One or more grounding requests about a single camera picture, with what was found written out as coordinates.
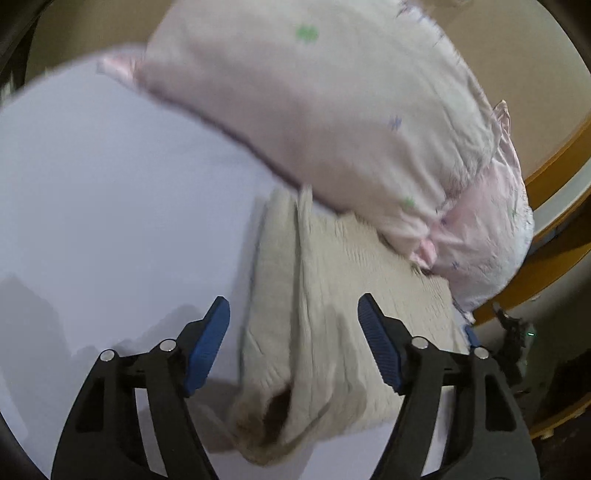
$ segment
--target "blue gripper pad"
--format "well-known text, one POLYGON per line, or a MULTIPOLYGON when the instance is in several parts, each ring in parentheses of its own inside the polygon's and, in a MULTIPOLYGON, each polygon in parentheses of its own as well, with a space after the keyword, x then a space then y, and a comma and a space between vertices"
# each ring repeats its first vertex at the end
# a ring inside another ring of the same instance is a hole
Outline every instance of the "blue gripper pad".
POLYGON ((478 336, 476 335, 476 332, 472 329, 470 325, 465 325, 464 331, 466 332, 466 337, 468 338, 471 347, 476 348, 477 346, 482 346, 480 340, 478 339, 478 336))
POLYGON ((400 392, 403 384, 400 355, 382 324, 384 314, 370 294, 359 299, 357 316, 384 383, 400 392))
POLYGON ((213 361, 230 324, 230 304, 225 298, 218 297, 203 320, 192 323, 200 324, 203 329, 187 358, 183 384, 186 396, 191 396, 195 390, 203 386, 212 369, 213 361))

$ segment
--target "green print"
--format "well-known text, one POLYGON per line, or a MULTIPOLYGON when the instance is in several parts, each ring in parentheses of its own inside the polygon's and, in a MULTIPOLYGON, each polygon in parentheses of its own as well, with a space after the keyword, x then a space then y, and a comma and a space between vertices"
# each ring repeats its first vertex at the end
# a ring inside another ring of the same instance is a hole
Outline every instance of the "green print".
POLYGON ((414 208, 414 199, 412 197, 406 197, 403 201, 405 208, 414 208))
POLYGON ((312 43, 318 40, 318 29, 314 25, 301 25, 295 36, 303 42, 312 43))

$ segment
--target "knit blanket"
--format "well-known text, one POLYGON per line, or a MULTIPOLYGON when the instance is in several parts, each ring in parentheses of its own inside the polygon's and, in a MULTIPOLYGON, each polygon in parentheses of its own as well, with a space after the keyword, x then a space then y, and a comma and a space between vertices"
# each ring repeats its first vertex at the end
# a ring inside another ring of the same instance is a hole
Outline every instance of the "knit blanket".
POLYGON ((424 275, 355 215, 316 212, 311 190, 297 201, 275 191, 229 418, 248 460, 277 463, 304 442, 397 417, 402 398, 384 384, 357 319, 367 292, 411 334, 465 351, 446 280, 424 275))

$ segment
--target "pillow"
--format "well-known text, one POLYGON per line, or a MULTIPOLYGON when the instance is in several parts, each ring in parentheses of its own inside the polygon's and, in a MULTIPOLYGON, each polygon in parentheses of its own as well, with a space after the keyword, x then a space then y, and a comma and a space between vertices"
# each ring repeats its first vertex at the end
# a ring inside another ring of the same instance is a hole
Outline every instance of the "pillow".
POLYGON ((442 30, 396 0, 181 0, 137 66, 409 257, 500 127, 442 30))
POLYGON ((449 281, 454 301, 464 312, 505 288, 523 263, 534 235, 534 214, 511 142, 511 119, 504 101, 495 114, 503 129, 499 149, 430 235, 437 252, 432 271, 449 281))

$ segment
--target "textured fabric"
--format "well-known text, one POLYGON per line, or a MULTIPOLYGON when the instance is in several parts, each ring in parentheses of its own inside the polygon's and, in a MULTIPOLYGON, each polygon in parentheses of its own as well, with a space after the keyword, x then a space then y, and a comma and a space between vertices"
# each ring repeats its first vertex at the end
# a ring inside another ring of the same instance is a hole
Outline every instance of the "textured fabric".
POLYGON ((501 134, 449 39, 398 0, 181 0, 136 79, 361 215, 405 257, 501 134))
POLYGON ((355 216, 313 212, 309 190, 297 205, 275 192, 255 266, 243 389, 230 417, 247 459, 278 462, 304 441, 396 418, 402 399, 384 384, 357 319, 366 292, 413 335, 465 350, 445 280, 417 271, 355 216))
POLYGON ((505 288, 523 263, 534 234, 534 215, 504 101, 495 114, 503 129, 498 150, 430 235, 437 251, 432 270, 449 280, 454 301, 464 312, 505 288))

